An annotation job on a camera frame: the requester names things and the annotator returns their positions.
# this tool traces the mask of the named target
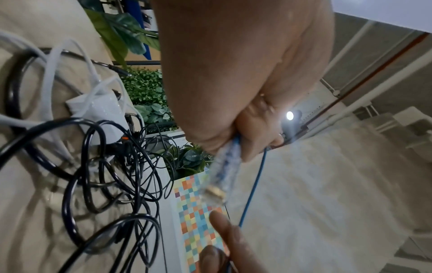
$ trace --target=blue cable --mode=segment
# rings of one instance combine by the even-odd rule
[[[242,218],[240,218],[240,223],[238,224],[239,227],[243,226],[244,218],[246,217],[246,213],[248,212],[248,208],[249,205],[251,204],[253,194],[255,193],[258,182],[260,181],[261,172],[262,169],[264,168],[264,163],[266,161],[266,155],[267,155],[267,148],[264,149],[264,154],[262,155],[260,169],[258,170],[258,174],[256,175],[255,183],[252,186],[251,194],[249,194],[249,198],[247,199],[246,206],[244,207]]]

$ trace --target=white power cord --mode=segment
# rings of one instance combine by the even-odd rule
[[[29,128],[54,119],[53,111],[52,111],[52,89],[54,85],[55,76],[60,78],[62,82],[64,82],[72,90],[74,91],[78,90],[76,87],[74,87],[72,83],[70,83],[69,81],[64,79],[61,75],[59,75],[57,71],[57,66],[60,62],[62,51],[71,45],[76,46],[80,51],[81,55],[85,59],[87,68],[89,70],[89,78],[90,78],[90,86],[91,86],[91,90],[86,95],[80,110],[75,114],[73,114],[72,117],[83,117],[86,114],[86,112],[89,110],[92,103],[95,101],[96,95],[109,94],[109,92],[112,92],[108,89],[108,85],[116,81],[117,83],[119,83],[122,92],[121,100],[123,101],[122,101],[121,111],[123,117],[126,112],[126,107],[128,106],[130,109],[134,110],[134,112],[139,116],[142,122],[144,122],[141,114],[133,107],[133,105],[131,105],[126,101],[127,93],[123,85],[123,82],[120,80],[120,78],[116,75],[101,81],[100,76],[97,73],[96,68],[92,63],[89,55],[82,48],[82,46],[75,40],[71,38],[65,39],[61,44],[55,46],[51,50],[50,54],[46,55],[45,53],[42,52],[42,50],[40,50],[34,44],[32,44],[31,42],[27,41],[26,39],[16,34],[0,30],[0,38],[8,40],[20,48],[29,49],[33,51],[39,56],[39,58],[42,60],[41,64],[45,67],[45,73],[44,73],[41,93],[40,93],[40,104],[41,104],[40,118],[42,121],[26,121],[26,120],[11,118],[0,114],[0,124]],[[51,132],[51,136],[54,140],[54,144],[58,149],[58,151],[65,157],[66,160],[70,161],[70,163],[73,163],[74,159],[70,154],[69,150],[64,145],[58,133],[53,131]]]

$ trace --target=green foliage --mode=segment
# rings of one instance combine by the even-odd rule
[[[173,120],[162,86],[162,72],[129,68],[129,77],[122,76],[123,84],[146,123]]]
[[[198,145],[185,145],[182,148],[171,146],[164,156],[168,172],[174,180],[204,171],[213,162],[213,156]]]
[[[103,13],[88,3],[82,6],[114,59],[123,67],[128,50],[140,55],[146,52],[143,43],[160,50],[159,35],[142,29],[132,15]]]

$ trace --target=bright light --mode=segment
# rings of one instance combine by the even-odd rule
[[[289,111],[289,112],[287,113],[287,119],[288,119],[289,121],[292,121],[292,120],[294,119],[294,113],[291,112],[291,111]]]

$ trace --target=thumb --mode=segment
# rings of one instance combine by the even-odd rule
[[[267,273],[260,264],[239,226],[234,226],[221,213],[212,211],[210,223],[229,248],[230,258],[239,273]]]

